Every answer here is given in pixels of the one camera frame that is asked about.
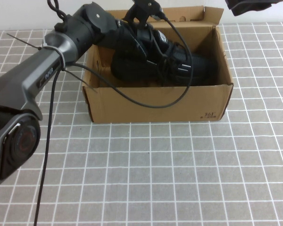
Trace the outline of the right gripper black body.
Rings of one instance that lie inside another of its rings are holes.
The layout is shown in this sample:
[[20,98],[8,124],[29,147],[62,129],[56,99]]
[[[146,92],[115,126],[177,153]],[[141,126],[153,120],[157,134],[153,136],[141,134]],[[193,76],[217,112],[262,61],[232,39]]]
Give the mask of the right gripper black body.
[[283,0],[225,0],[225,2],[234,16],[240,16],[250,11],[263,11]]

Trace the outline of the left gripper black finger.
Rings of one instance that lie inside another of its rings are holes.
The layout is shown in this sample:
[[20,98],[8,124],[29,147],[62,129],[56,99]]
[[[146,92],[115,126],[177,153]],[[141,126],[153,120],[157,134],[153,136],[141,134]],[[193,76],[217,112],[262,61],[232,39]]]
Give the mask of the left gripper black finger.
[[168,40],[161,32],[150,33],[151,47],[148,53],[148,60],[158,64],[163,59],[167,58],[166,51],[168,50]]
[[132,57],[145,61],[147,59],[147,50],[138,38],[137,34],[131,30],[124,30],[122,37],[122,50]]

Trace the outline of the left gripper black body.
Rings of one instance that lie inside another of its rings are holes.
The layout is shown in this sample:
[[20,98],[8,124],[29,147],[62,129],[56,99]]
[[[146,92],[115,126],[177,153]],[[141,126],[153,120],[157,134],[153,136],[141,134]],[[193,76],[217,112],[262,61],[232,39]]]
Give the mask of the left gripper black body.
[[137,40],[154,40],[155,36],[153,31],[154,28],[149,23],[146,23],[145,26],[140,26],[137,22],[117,20],[115,40],[129,40],[132,38]]

